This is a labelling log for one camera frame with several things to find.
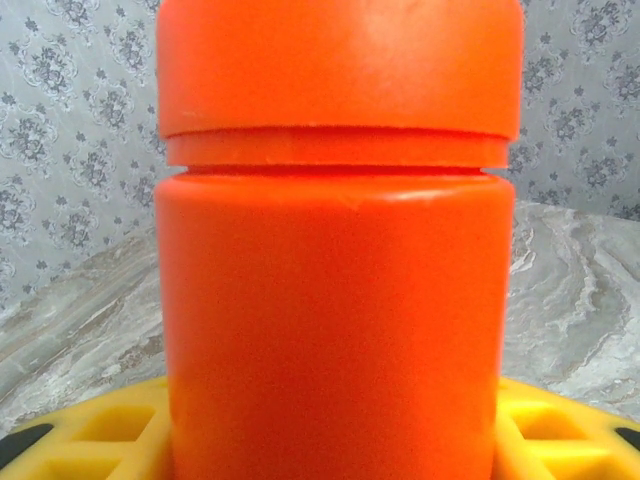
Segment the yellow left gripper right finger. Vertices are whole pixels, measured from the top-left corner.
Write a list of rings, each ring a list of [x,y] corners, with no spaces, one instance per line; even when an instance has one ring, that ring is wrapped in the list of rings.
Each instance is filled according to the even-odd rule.
[[[495,479],[639,479],[639,424],[505,377]]]

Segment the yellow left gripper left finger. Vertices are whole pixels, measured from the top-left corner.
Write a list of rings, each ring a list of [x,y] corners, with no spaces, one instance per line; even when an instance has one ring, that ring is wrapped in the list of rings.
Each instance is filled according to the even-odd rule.
[[[171,479],[167,380],[31,419],[1,439],[3,479]]]

